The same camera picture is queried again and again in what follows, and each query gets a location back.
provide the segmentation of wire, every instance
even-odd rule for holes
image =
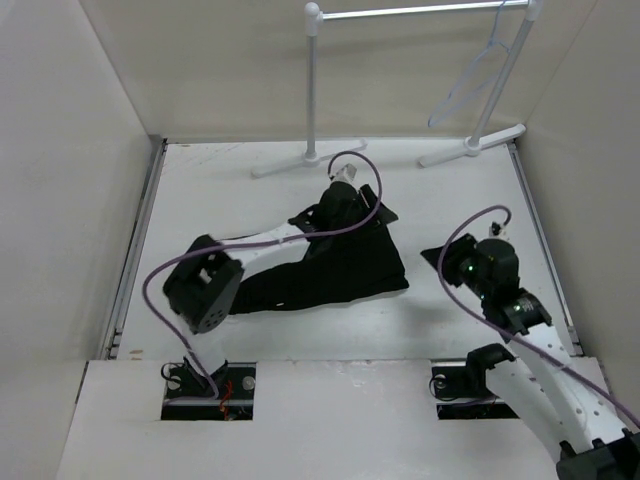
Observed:
[[[162,265],[159,265],[158,267],[154,268],[151,271],[151,273],[149,273],[149,275],[147,275],[147,277],[144,279],[144,282],[142,283],[142,298],[144,299],[144,302],[146,303],[149,310],[151,310],[151,312],[158,318],[158,320],[160,320],[184,345],[184,347],[187,350],[187,353],[193,359],[194,364],[196,365],[196,367],[198,367],[200,372],[203,374],[205,380],[211,387],[212,397],[214,400],[217,399],[220,395],[217,385],[215,384],[211,376],[207,374],[206,369],[204,368],[200,358],[198,357],[198,354],[193,350],[191,344],[189,343],[188,338],[178,329],[178,327],[176,327],[167,317],[165,317],[164,314],[160,312],[160,310],[158,310],[158,308],[151,302],[151,298],[149,297],[149,284],[156,276],[158,276],[159,273],[166,270],[171,265],[175,265],[176,263],[179,263],[183,260],[188,260],[191,258],[203,256],[203,255],[210,255],[212,253],[217,253],[222,250],[266,248],[266,247],[272,247],[274,245],[280,245],[285,242],[293,242],[293,241],[309,239],[309,238],[333,237],[336,235],[342,235],[344,233],[352,232],[366,225],[367,223],[369,223],[369,221],[371,221],[375,217],[375,215],[378,213],[378,210],[380,209],[380,205],[382,205],[382,179],[380,178],[380,172],[378,171],[376,166],[373,164],[373,162],[369,160],[369,158],[367,158],[362,153],[346,150],[346,151],[335,154],[333,158],[329,160],[329,165],[327,167],[327,174],[329,176],[331,176],[331,167],[333,166],[334,162],[338,158],[343,157],[345,155],[354,155],[360,158],[361,160],[363,160],[364,162],[366,162],[369,165],[369,167],[371,167],[371,170],[373,171],[373,174],[376,177],[376,182],[378,184],[378,198],[376,200],[375,205],[373,206],[373,209],[371,210],[371,212],[369,212],[369,214],[364,219],[360,220],[359,222],[349,227],[339,228],[337,230],[330,230],[326,232],[301,233],[297,235],[290,235],[285,238],[268,240],[264,242],[232,243],[232,244],[224,244],[224,245],[215,245],[213,247],[202,248],[200,250],[193,250],[183,255],[174,257],[171,260],[167,260]]]
[[[478,63],[480,62],[480,60],[482,60],[493,49],[493,47],[500,46],[504,48],[504,50],[507,53],[510,52],[510,48],[508,46],[506,46],[503,42],[495,39],[496,30],[498,29],[498,19],[500,18],[502,7],[504,7],[504,4],[506,2],[507,0],[503,0],[503,2],[498,7],[498,11],[496,12],[496,16],[493,21],[493,28],[491,29],[491,35],[489,36],[489,41],[487,42],[487,46],[484,47],[484,50],[480,52],[480,54],[478,54],[478,56],[471,61],[469,66],[465,69],[464,72],[462,72],[462,75],[460,75],[460,78],[455,83],[455,85],[453,86],[449,94],[447,95],[447,98],[444,99],[442,102],[440,102],[438,106],[435,108],[435,110],[433,111],[433,113],[431,114],[431,116],[429,116],[429,121],[427,122],[427,125],[429,126],[429,128],[435,127],[436,125],[440,124],[441,122],[449,118],[451,115],[456,113],[458,110],[464,107],[467,104],[467,102],[469,102],[469,100],[474,98],[478,93],[480,93],[487,86],[495,82],[495,80],[498,78],[499,74],[498,73],[494,74],[493,76],[489,77],[487,80],[482,82],[480,85],[478,85],[476,88],[474,88],[471,92],[469,92],[464,97],[462,97],[462,99],[458,103],[456,103],[452,107],[445,108],[445,107],[448,107],[448,105],[451,103],[451,101],[453,100],[453,97],[456,95],[456,93],[458,93],[458,90],[460,90],[469,81],[469,78],[471,77],[474,70],[478,66]]]
[[[478,218],[486,215],[487,213],[494,212],[494,211],[497,211],[497,210],[502,210],[507,214],[507,219],[504,222],[504,224],[507,225],[511,221],[511,216],[512,216],[511,215],[511,210],[509,210],[509,208],[505,207],[504,205],[493,205],[491,207],[488,207],[488,208],[485,208],[484,210],[479,211],[478,213],[472,215],[467,220],[462,222],[462,224],[458,228],[456,228],[454,230],[454,232],[451,234],[451,236],[445,242],[444,246],[442,247],[442,251],[440,252],[440,257],[438,257],[438,265],[437,265],[438,279],[440,280],[440,284],[442,285],[442,288],[444,289],[445,293],[449,296],[449,298],[453,301],[453,303],[458,305],[458,307],[460,307],[467,314],[469,314],[470,316],[472,316],[473,318],[478,320],[480,323],[486,325],[487,327],[491,328],[492,330],[495,330],[500,335],[502,335],[503,338],[507,338],[507,339],[519,344],[519,345],[522,345],[525,348],[528,348],[532,352],[540,355],[540,357],[542,357],[544,360],[546,360],[549,363],[551,363],[553,366],[561,368],[564,372],[566,372],[567,375],[569,375],[574,380],[577,380],[578,382],[582,383],[586,387],[590,388],[591,390],[593,390],[594,392],[596,392],[597,394],[599,394],[600,396],[602,396],[603,398],[605,398],[606,400],[611,402],[611,404],[613,406],[615,406],[619,411],[621,411],[629,420],[631,420],[636,427],[640,428],[640,419],[630,409],[628,409],[624,404],[622,404],[620,401],[618,401],[609,392],[607,392],[603,388],[600,388],[598,385],[593,383],[591,380],[589,380],[585,376],[581,375],[580,373],[576,372],[573,368],[570,368],[570,367],[566,366],[560,360],[555,358],[553,355],[550,355],[549,353],[547,353],[543,349],[538,348],[535,345],[532,345],[531,343],[527,342],[526,340],[523,340],[519,336],[512,335],[510,332],[506,331],[505,329],[500,328],[500,327],[494,325],[493,323],[489,322],[482,315],[478,315],[476,312],[474,312],[469,307],[467,307],[464,303],[462,303],[458,299],[458,297],[456,297],[453,294],[453,292],[451,291],[451,289],[447,285],[447,282],[444,279],[444,275],[442,273],[442,264],[444,262],[444,257],[445,257],[445,255],[447,253],[447,250],[449,249],[449,247],[451,246],[453,241],[456,239],[456,237],[465,228],[467,228],[472,222],[474,222]]]

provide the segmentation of purple cable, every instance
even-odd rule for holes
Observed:
[[[640,419],[638,419],[638,417],[636,417],[631,410],[629,410],[622,403],[620,403],[618,400],[616,400],[616,398],[613,395],[609,394],[606,390],[600,388],[598,385],[596,385],[595,383],[593,383],[591,380],[589,380],[588,378],[584,377],[583,375],[579,374],[578,372],[576,372],[572,368],[567,367],[560,360],[556,359],[555,357],[553,357],[549,353],[545,352],[541,348],[538,348],[535,345],[530,344],[529,342],[523,340],[522,338],[520,338],[518,336],[512,335],[511,333],[507,332],[506,330],[504,330],[504,329],[502,329],[500,327],[497,327],[496,325],[492,324],[491,322],[489,322],[483,316],[478,315],[476,312],[474,312],[469,307],[467,307],[464,303],[462,303],[460,300],[458,300],[458,298],[453,294],[451,289],[449,289],[449,286],[447,285],[447,282],[445,281],[444,275],[442,273],[442,264],[444,262],[444,257],[445,257],[445,255],[447,253],[447,250],[449,249],[449,247],[451,246],[453,241],[456,239],[456,237],[465,228],[467,228],[469,226],[469,224],[471,224],[472,222],[474,222],[478,218],[486,215],[487,213],[490,213],[490,212],[493,212],[493,211],[496,211],[496,210],[503,210],[504,212],[506,212],[507,219],[505,220],[504,224],[507,225],[511,221],[511,210],[509,210],[509,208],[505,207],[504,205],[493,205],[492,207],[488,207],[488,208],[485,208],[484,210],[479,211],[475,215],[472,215],[467,220],[462,222],[462,225],[460,225],[458,228],[456,228],[455,231],[451,234],[451,236],[447,239],[447,241],[444,244],[444,247],[442,247],[442,251],[440,252],[440,257],[438,258],[438,279],[440,280],[440,284],[442,285],[442,288],[444,289],[446,294],[449,296],[449,298],[451,298],[451,300],[453,300],[453,302],[456,305],[458,305],[462,310],[464,310],[466,313],[471,315],[473,318],[475,318],[479,322],[483,323],[487,327],[491,328],[492,330],[495,330],[500,335],[502,335],[504,338],[508,338],[509,340],[511,340],[511,341],[513,341],[513,342],[515,342],[515,343],[517,343],[519,345],[522,345],[523,347],[528,348],[529,350],[533,351],[534,353],[537,353],[538,355],[540,355],[543,359],[545,359],[546,361],[548,361],[552,365],[564,370],[567,373],[567,375],[569,375],[570,377],[574,378],[575,380],[577,380],[578,382],[582,383],[583,385],[589,387],[591,390],[593,390],[594,392],[598,393],[599,395],[604,397],[606,400],[611,402],[611,404],[614,405],[618,410],[620,410],[629,420],[631,420],[635,424],[636,427],[640,428]]]
[[[352,231],[354,231],[354,230],[366,225],[378,213],[378,210],[380,209],[380,205],[382,204],[382,178],[380,178],[380,172],[378,171],[378,169],[376,168],[376,166],[373,164],[373,162],[371,160],[369,160],[366,156],[364,156],[361,153],[352,152],[352,151],[349,151],[349,150],[344,151],[344,152],[336,153],[333,156],[333,158],[329,161],[329,165],[327,167],[327,174],[329,176],[331,176],[331,167],[333,166],[333,163],[338,158],[340,158],[340,157],[342,157],[344,155],[354,155],[354,156],[364,160],[371,167],[371,170],[373,170],[373,174],[376,177],[376,182],[378,183],[378,199],[377,199],[375,205],[373,206],[373,209],[371,210],[371,212],[369,212],[369,214],[364,219],[360,220],[358,223],[355,223],[355,224],[353,224],[353,225],[351,225],[349,227],[339,228],[337,230],[330,230],[330,231],[327,231],[327,232],[301,233],[301,234],[298,234],[298,235],[291,235],[289,237],[280,238],[280,239],[276,239],[276,240],[268,240],[268,241],[264,241],[264,242],[235,243],[235,244],[231,244],[231,245],[215,245],[213,247],[202,248],[200,250],[193,250],[193,251],[191,251],[189,253],[185,253],[184,255],[180,255],[178,257],[172,258],[171,260],[167,260],[162,265],[154,268],[151,271],[151,273],[149,273],[149,275],[147,275],[147,277],[144,279],[144,282],[142,283],[142,298],[144,299],[144,302],[147,304],[147,307],[149,307],[149,310],[151,310],[153,312],[153,314],[156,317],[158,317],[158,319],[162,323],[164,323],[165,326],[169,330],[171,330],[171,332],[176,337],[178,337],[178,339],[182,342],[182,344],[187,349],[187,353],[193,359],[193,362],[198,367],[200,372],[206,372],[206,370],[205,370],[204,366],[202,365],[202,362],[198,358],[198,355],[196,354],[196,352],[191,347],[191,344],[189,343],[189,340],[187,339],[187,337],[185,337],[182,334],[182,332],[173,323],[171,323],[171,321],[169,321],[169,319],[167,319],[160,312],[160,310],[158,310],[155,307],[155,305],[153,305],[153,303],[151,303],[151,299],[149,298],[149,284],[151,283],[151,280],[153,280],[160,272],[162,272],[163,270],[166,270],[171,265],[175,265],[176,263],[179,263],[179,262],[181,262],[183,260],[188,260],[190,258],[200,257],[202,255],[209,255],[209,254],[212,254],[212,253],[220,252],[222,250],[240,250],[240,249],[250,249],[250,248],[251,249],[253,249],[253,248],[266,248],[266,247],[272,247],[274,245],[279,245],[279,244],[285,243],[285,242],[292,242],[292,241],[295,241],[295,240],[302,240],[302,239],[307,239],[307,238],[333,237],[333,236],[336,236],[336,235],[342,235],[344,233],[352,232]],[[218,396],[220,395],[220,392],[218,391],[218,387],[216,386],[215,382],[213,381],[213,379],[209,375],[205,375],[205,379],[207,380],[207,383],[209,383],[209,386],[211,387],[211,390],[213,392],[212,398],[214,400],[217,399]]]

